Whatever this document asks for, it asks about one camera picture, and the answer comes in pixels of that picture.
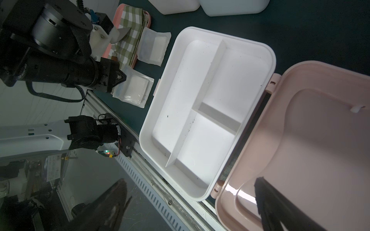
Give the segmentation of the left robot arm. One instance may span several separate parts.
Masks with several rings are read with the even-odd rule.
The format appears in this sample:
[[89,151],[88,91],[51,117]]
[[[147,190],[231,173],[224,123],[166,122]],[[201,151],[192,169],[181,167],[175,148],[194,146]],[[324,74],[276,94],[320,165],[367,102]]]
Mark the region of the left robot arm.
[[[127,76],[117,61],[103,55],[128,32],[116,28],[107,15],[86,9],[82,1],[1,1],[1,80],[7,87],[23,81],[31,95],[66,103],[72,100],[37,92],[33,84],[75,88],[81,97],[84,88],[110,93]],[[120,134],[110,119],[90,116],[1,127],[1,158],[95,150],[120,141]]]

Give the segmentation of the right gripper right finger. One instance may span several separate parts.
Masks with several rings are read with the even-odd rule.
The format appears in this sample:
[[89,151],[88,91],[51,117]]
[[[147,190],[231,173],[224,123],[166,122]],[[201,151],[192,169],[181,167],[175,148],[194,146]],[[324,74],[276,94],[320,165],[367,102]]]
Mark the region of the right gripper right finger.
[[265,231],[320,231],[321,226],[303,213],[263,177],[256,179],[255,199]]

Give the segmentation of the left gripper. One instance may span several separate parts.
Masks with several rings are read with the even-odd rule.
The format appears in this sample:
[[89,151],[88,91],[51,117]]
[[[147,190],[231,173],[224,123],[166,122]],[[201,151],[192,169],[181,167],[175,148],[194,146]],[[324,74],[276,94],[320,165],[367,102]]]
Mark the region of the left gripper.
[[1,80],[111,92],[126,75],[118,62],[92,55],[92,31],[70,1],[1,1]]

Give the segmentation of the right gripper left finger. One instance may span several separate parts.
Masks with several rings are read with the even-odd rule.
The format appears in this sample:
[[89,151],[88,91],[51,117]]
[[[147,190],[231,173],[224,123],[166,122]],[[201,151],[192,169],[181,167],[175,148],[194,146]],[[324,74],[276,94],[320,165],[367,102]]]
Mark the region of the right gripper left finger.
[[125,179],[120,179],[62,227],[62,230],[117,231],[131,200]]

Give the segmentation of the gauze packet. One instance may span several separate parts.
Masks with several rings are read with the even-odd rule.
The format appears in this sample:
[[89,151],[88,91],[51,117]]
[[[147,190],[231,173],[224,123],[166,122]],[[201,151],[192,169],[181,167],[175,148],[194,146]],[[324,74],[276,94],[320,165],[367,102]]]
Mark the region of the gauze packet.
[[139,61],[161,66],[172,34],[170,32],[156,32],[144,28],[137,50]]
[[124,65],[121,71],[126,74],[127,78],[123,83],[113,88],[113,98],[144,108],[154,84],[154,79],[127,65]]

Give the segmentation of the pink first aid box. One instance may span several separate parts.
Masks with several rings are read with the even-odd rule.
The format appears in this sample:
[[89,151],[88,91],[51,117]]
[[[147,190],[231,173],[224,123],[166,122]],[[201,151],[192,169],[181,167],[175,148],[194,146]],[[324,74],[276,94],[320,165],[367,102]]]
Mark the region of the pink first aid box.
[[177,36],[142,150],[230,231],[264,231],[263,177],[321,231],[370,228],[370,78],[318,61],[279,75],[266,44],[201,28]]

